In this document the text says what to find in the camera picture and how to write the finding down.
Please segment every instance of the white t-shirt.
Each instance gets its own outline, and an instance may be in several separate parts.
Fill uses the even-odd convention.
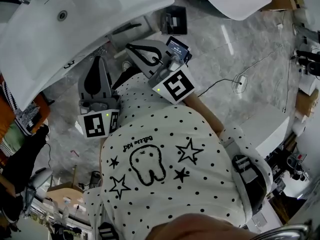
[[[117,91],[121,127],[102,147],[103,185],[84,194],[96,239],[102,222],[120,238],[143,240],[187,213],[244,225],[231,160],[205,119],[161,98],[142,73]]]

